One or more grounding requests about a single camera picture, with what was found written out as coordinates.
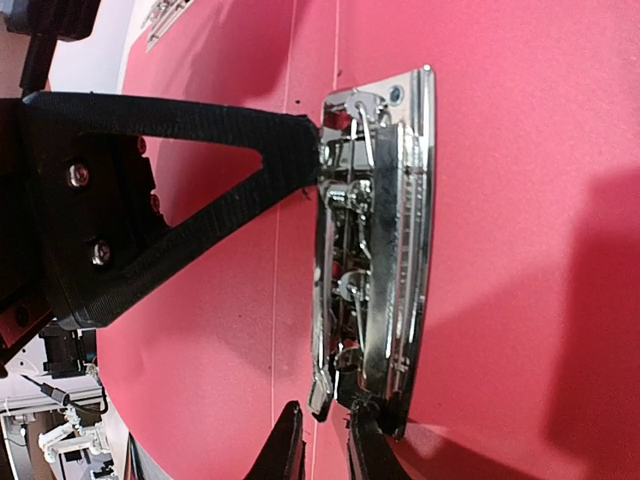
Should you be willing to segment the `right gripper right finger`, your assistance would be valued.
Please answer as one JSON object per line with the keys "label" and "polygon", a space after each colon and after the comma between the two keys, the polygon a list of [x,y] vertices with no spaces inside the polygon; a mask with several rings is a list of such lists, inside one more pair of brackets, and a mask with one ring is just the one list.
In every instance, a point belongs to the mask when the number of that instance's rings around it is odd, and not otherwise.
{"label": "right gripper right finger", "polygon": [[[350,406],[347,459],[351,479],[408,479],[378,424],[376,402],[358,398]],[[297,401],[286,403],[255,462],[249,479],[303,479],[306,443]]]}

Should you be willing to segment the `red file folder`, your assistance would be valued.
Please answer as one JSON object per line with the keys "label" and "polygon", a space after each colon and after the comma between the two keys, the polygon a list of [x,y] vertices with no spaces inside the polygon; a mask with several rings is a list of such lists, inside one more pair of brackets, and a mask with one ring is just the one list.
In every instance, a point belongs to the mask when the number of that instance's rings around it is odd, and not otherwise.
{"label": "red file folder", "polygon": [[[325,96],[430,65],[435,237],[410,425],[445,479],[639,475],[639,5],[197,1],[128,94],[318,118]],[[282,202],[98,336],[137,441],[176,479],[239,479],[305,401],[316,201]]]}

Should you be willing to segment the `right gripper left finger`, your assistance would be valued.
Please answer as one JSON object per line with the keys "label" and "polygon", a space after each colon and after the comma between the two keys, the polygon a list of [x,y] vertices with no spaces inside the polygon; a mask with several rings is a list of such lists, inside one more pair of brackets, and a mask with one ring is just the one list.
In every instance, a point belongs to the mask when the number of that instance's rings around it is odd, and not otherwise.
{"label": "right gripper left finger", "polygon": [[304,116],[74,93],[20,113],[46,294],[70,328],[110,325],[318,167]]}

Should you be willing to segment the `chrome spine lever clip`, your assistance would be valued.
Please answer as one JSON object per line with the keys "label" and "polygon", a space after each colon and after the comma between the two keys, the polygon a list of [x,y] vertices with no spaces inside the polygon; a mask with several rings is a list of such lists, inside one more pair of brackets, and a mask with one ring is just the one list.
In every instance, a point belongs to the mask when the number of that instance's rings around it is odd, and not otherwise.
{"label": "chrome spine lever clip", "polygon": [[435,210],[436,75],[422,66],[322,108],[308,407],[371,405],[404,435],[421,352]]}

